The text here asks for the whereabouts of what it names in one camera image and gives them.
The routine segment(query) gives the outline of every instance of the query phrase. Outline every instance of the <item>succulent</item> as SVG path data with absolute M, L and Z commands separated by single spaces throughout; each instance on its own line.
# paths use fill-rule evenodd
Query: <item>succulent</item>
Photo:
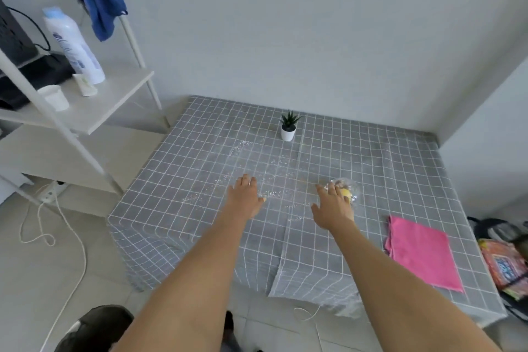
M 301 117 L 302 116 L 299 116 L 298 114 L 294 114 L 294 112 L 291 112 L 290 110 L 288 110 L 287 115 L 284 115 L 284 114 L 281 115 L 280 121 L 282 124 L 284 124 L 284 127 L 292 128 L 295 126 L 295 124 L 297 124 L 297 121 L 299 121 Z

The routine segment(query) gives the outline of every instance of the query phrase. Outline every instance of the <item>small potted plant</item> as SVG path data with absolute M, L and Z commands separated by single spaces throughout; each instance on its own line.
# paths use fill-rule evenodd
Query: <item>small potted plant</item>
M 300 118 L 301 116 L 294 114 L 290 110 L 288 110 L 288 115 L 281 115 L 280 121 L 282 123 L 282 127 L 280 130 L 280 135 L 283 141 L 291 141 L 294 138 L 295 129 L 297 129 L 295 124 L 297 124 L 297 121 L 299 121 Z

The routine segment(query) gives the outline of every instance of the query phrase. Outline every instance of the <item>pink towel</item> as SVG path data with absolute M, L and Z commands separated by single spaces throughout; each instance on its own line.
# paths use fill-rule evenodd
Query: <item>pink towel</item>
M 424 282 L 464 292 L 449 239 L 442 231 L 390 216 L 385 249 L 394 261 Z

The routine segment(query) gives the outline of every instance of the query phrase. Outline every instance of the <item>power strip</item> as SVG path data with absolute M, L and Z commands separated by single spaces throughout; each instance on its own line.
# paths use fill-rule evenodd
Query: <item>power strip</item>
M 38 196 L 39 201 L 46 203 L 48 205 L 55 204 L 55 195 L 53 194 L 53 188 L 55 188 L 55 193 L 57 197 L 63 193 L 64 189 L 68 188 L 67 183 L 62 181 L 52 181 L 46 189 L 44 189 Z

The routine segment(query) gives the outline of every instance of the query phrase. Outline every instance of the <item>table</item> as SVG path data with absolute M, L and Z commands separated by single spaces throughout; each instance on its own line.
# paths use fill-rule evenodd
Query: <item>table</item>
M 244 230 L 234 280 L 350 314 L 357 288 L 310 209 L 313 184 L 347 177 L 362 190 L 355 220 L 371 242 L 383 248 L 389 213 L 445 231 L 465 292 L 439 291 L 481 324 L 505 316 L 433 134 L 301 113 L 294 141 L 284 142 L 280 114 L 191 97 L 108 217 L 136 289 L 170 273 L 212 224 L 228 184 L 247 172 L 267 202 Z

